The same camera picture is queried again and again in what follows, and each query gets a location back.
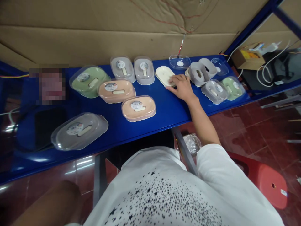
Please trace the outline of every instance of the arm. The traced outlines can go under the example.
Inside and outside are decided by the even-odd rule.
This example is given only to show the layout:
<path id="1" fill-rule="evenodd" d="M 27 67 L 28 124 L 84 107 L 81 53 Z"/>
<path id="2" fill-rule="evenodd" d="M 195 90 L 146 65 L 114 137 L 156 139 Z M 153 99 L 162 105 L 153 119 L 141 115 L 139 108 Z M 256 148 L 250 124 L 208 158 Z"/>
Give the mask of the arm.
<path id="1" fill-rule="evenodd" d="M 202 145 L 204 146 L 211 143 L 220 145 L 219 137 L 214 126 L 203 110 L 199 99 L 192 91 L 189 77 L 183 74 L 173 75 L 171 80 L 176 84 L 177 89 L 170 86 L 167 86 L 166 89 L 187 103 L 192 122 Z"/>

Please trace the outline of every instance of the gray soap box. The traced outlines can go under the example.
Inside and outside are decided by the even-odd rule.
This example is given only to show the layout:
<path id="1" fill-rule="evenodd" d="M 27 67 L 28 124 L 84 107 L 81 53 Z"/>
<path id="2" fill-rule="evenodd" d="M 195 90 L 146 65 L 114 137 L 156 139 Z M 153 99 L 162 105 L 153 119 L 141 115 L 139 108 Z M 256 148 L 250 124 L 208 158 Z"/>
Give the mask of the gray soap box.
<path id="1" fill-rule="evenodd" d="M 102 115 L 81 113 L 57 127 L 51 142 L 60 151 L 81 150 L 103 135 L 108 126 Z"/>

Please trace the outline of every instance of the person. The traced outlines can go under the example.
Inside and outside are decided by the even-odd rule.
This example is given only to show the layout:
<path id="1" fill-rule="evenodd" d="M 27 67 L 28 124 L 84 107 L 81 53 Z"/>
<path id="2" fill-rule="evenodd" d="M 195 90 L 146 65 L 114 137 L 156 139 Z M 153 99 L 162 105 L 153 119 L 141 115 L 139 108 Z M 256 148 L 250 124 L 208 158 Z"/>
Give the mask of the person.
<path id="1" fill-rule="evenodd" d="M 197 176 L 187 172 L 174 149 L 138 151 L 124 163 L 84 226 L 283 225 L 274 207 L 221 146 L 189 78 L 181 74 L 171 80 L 177 89 L 166 89 L 187 103 L 203 145 L 196 156 Z M 79 191 L 64 183 L 34 203 L 14 226 L 78 225 Z"/>

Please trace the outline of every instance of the plastic bag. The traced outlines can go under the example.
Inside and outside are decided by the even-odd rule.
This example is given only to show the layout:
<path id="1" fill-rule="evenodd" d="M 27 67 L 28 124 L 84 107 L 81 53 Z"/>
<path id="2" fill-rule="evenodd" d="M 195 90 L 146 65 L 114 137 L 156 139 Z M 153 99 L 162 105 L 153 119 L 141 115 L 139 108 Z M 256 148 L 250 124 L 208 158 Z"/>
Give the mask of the plastic bag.
<path id="1" fill-rule="evenodd" d="M 191 155 L 197 155 L 199 149 L 202 147 L 201 141 L 199 140 L 197 135 L 195 133 L 191 133 L 186 136 L 183 136 L 183 138 Z"/>

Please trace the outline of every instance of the hand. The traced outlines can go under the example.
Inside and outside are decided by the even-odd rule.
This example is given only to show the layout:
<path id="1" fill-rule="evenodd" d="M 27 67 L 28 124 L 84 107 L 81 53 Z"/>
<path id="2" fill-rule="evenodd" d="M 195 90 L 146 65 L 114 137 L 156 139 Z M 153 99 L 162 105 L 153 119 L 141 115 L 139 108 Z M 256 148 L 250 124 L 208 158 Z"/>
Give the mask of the hand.
<path id="1" fill-rule="evenodd" d="M 190 79 L 183 74 L 173 75 L 169 81 L 174 82 L 177 86 L 177 89 L 174 89 L 170 86 L 167 86 L 166 89 L 175 94 L 178 98 L 184 100 L 187 104 L 197 100 L 197 96 L 193 93 Z"/>

